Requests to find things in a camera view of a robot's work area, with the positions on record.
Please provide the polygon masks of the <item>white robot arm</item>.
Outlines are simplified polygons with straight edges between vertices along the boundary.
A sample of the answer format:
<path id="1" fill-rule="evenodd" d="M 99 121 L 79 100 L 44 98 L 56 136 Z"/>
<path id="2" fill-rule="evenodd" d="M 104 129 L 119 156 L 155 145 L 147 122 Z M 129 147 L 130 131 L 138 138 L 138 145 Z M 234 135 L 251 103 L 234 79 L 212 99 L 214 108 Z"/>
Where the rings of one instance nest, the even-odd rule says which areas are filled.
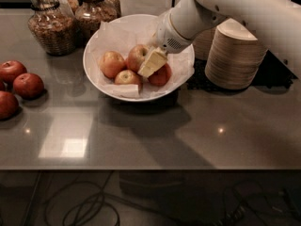
<path id="1" fill-rule="evenodd" d="M 296 76 L 301 76 L 301 6 L 290 0 L 181 0 L 159 18 L 139 74 L 149 77 L 227 19 L 243 25 Z"/>

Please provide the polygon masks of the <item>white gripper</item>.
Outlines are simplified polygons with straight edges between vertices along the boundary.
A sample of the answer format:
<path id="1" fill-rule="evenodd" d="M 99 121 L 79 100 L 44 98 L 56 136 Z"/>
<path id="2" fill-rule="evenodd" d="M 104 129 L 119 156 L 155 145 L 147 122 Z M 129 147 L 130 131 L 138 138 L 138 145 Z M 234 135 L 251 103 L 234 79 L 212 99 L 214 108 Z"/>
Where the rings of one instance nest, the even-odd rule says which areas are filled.
<path id="1" fill-rule="evenodd" d="M 157 17 L 155 29 L 150 36 L 151 47 L 145 61 L 141 64 L 138 74 L 150 77 L 167 63 L 167 54 L 178 54 L 191 45 L 174 28 L 171 22 L 171 11 L 168 10 Z"/>

